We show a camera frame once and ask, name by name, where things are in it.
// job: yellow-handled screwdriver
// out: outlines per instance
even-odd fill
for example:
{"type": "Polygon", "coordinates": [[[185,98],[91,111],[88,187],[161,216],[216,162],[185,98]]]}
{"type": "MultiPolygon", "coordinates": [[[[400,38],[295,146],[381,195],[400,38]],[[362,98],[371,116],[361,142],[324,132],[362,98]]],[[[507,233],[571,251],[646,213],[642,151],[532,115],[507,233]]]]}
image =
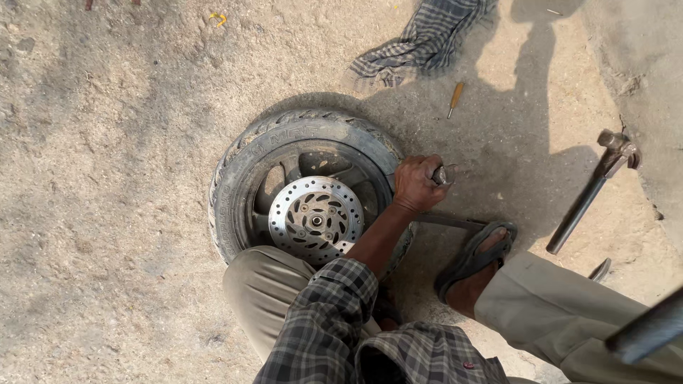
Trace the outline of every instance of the yellow-handled screwdriver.
{"type": "Polygon", "coordinates": [[[462,93],[462,86],[463,83],[458,83],[456,86],[456,90],[453,91],[453,97],[451,98],[451,111],[448,113],[447,119],[451,118],[451,113],[453,113],[453,108],[456,107],[456,104],[458,104],[458,99],[460,98],[460,94],[462,93]]]}

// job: mrf tire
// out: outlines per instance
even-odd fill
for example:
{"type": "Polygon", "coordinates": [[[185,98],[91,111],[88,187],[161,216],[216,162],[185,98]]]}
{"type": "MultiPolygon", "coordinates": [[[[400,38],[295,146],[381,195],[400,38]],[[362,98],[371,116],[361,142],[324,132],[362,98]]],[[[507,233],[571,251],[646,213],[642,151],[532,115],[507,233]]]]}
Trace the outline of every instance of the mrf tire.
{"type": "MultiPolygon", "coordinates": [[[[343,111],[297,109],[276,113],[253,123],[232,143],[218,162],[208,189],[208,220],[211,240],[219,255],[229,264],[248,244],[240,238],[240,212],[245,200],[237,198],[243,180],[267,154],[281,146],[308,139],[346,144],[370,158],[384,175],[392,174],[403,159],[399,146],[386,133],[367,120],[343,111]]],[[[417,224],[412,223],[393,250],[382,278],[399,264],[412,243],[417,224]]]]}

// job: sandy ground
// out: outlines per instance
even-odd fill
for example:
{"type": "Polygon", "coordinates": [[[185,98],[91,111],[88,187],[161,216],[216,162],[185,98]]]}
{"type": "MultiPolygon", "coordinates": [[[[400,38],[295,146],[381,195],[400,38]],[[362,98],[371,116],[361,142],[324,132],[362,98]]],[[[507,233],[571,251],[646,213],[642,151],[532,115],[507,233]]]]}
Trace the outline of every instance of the sandy ground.
{"type": "MultiPolygon", "coordinates": [[[[399,35],[415,2],[3,0],[0,5],[0,383],[246,383],[260,361],[220,289],[206,187],[263,110],[326,105],[439,152],[470,178],[436,209],[520,226],[517,249],[644,303],[683,266],[637,174],[603,189],[558,256],[544,253],[621,129],[580,15],[525,18],[511,0],[444,74],[372,96],[338,86],[354,57],[399,35]],[[212,11],[227,22],[215,27],[212,11]],[[454,85],[466,89],[446,120],[454,85]]],[[[424,225],[391,278],[409,320],[463,327],[509,375],[561,373],[432,296],[464,239],[424,225]]]]}

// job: disc brake rotor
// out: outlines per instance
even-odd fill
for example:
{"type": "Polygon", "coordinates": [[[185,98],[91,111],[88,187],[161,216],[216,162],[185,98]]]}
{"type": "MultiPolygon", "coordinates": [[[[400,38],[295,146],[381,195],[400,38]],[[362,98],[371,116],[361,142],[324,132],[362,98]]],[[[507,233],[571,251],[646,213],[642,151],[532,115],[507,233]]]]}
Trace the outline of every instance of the disc brake rotor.
{"type": "Polygon", "coordinates": [[[276,246],[309,264],[344,256],[363,233],[363,207],[346,185],[325,176],[300,178],[277,194],[268,214],[276,246]]]}

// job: khaki pants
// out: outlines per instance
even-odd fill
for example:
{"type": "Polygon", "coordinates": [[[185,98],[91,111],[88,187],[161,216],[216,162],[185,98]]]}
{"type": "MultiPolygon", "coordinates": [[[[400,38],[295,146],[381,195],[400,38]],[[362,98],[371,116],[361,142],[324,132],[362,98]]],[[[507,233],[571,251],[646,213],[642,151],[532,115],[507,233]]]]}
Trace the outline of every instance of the khaki pants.
{"type": "MultiPolygon", "coordinates": [[[[274,247],[241,252],[223,277],[225,296],[240,326],[265,361],[291,302],[315,273],[274,247]]],[[[647,307],[529,252],[510,258],[477,300],[478,322],[562,369],[573,382],[683,383],[683,342],[635,366],[610,357],[603,340],[647,307]]],[[[370,320],[362,338],[379,332],[370,320]]],[[[511,383],[532,383],[510,378],[511,383]]]]}

